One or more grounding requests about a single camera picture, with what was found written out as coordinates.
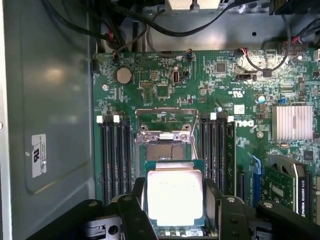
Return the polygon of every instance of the green circuit board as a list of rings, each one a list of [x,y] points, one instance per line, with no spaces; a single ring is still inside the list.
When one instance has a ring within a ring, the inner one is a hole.
[[[138,121],[148,129],[164,131],[180,130],[185,124],[194,123],[195,152],[199,159],[204,159],[205,176],[210,177],[212,166],[207,162],[210,153],[204,149],[211,148],[211,142],[208,136],[202,137],[202,131],[210,126],[202,124],[220,115],[225,118],[227,132],[232,131],[225,139],[225,194],[237,195],[250,206],[254,205],[254,191],[259,192],[260,199],[274,201],[264,182],[264,166],[268,165],[271,154],[290,156],[303,163],[306,171],[312,174],[312,187],[316,189],[320,174],[320,65],[314,61],[313,53],[312,49],[307,50],[302,54],[302,60],[295,59],[297,54],[291,55],[274,72],[254,70],[243,55],[234,55],[232,50],[194,51],[191,57],[161,57],[153,52],[121,53],[117,61],[111,53],[96,54],[93,116],[97,199],[109,202],[115,195],[129,192],[136,177],[144,176],[146,152],[153,153],[154,146],[149,145],[147,150],[143,144],[137,145]],[[277,50],[253,50],[249,55],[264,69],[273,68],[283,59]],[[127,84],[117,81],[117,71],[123,67],[131,73]],[[272,136],[273,106],[313,106],[313,139],[275,141]],[[197,116],[171,111],[150,111],[136,116],[136,110],[155,108],[197,110]],[[113,157],[114,162],[105,163],[109,154],[104,149],[108,145],[105,140],[111,133],[102,130],[101,117],[112,122],[114,116],[125,122],[122,130],[112,130],[118,137],[110,135],[114,142],[111,141],[108,147],[113,152],[117,152],[113,144],[124,147],[118,156]],[[171,142],[161,148],[169,148],[171,152],[177,152],[176,156],[185,159],[194,157],[192,144]],[[259,176],[262,183],[258,189],[253,183],[253,156],[262,163]],[[161,158],[175,159],[173,155]],[[126,182],[125,186],[120,187],[121,181]],[[311,218],[317,222],[317,196],[314,192],[311,198]]]

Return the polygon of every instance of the heatsink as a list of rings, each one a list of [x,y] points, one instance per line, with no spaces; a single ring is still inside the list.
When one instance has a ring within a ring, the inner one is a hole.
[[[272,138],[279,141],[313,138],[312,106],[272,107]]]

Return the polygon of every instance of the white connector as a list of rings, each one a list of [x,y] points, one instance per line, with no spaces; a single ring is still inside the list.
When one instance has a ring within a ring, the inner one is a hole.
[[[313,58],[315,61],[320,61],[320,49],[314,51]]]

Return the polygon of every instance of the label sticker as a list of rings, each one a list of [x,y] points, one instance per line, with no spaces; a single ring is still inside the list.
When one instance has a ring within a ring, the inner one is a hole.
[[[47,172],[47,142],[46,135],[32,135],[32,177],[36,178]]]

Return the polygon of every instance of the integrated circuit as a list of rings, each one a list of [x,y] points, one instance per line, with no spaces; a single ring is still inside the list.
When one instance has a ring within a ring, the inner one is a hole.
[[[217,62],[216,63],[216,72],[217,73],[225,73],[227,70],[227,65],[225,62]]]
[[[167,99],[170,97],[168,85],[157,85],[156,86],[156,97],[158,99]]]

